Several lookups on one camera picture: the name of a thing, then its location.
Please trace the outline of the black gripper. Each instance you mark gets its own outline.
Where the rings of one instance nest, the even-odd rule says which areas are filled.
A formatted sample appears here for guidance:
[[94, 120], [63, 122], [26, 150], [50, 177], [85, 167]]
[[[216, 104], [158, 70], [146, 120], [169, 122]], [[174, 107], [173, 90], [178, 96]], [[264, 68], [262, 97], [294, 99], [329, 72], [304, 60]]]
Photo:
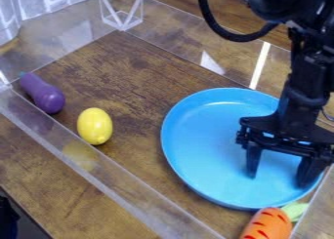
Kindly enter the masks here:
[[326, 92], [310, 98], [288, 83], [274, 113], [241, 118], [237, 143], [248, 151], [250, 178], [256, 178], [262, 151], [273, 150], [304, 157], [297, 171], [300, 188], [316, 181], [334, 162], [334, 134], [316, 125], [328, 100]]

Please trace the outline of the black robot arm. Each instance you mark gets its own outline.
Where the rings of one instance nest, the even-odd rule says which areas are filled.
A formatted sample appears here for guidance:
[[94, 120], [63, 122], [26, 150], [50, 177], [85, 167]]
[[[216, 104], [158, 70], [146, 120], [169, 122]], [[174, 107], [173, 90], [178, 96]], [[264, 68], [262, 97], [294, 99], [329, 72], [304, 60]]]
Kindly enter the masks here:
[[244, 117], [237, 142], [248, 150], [248, 174], [261, 153], [298, 155], [297, 186], [306, 187], [334, 163], [334, 133], [316, 125], [334, 92], [334, 0], [249, 0], [252, 10], [289, 26], [292, 73], [273, 114]]

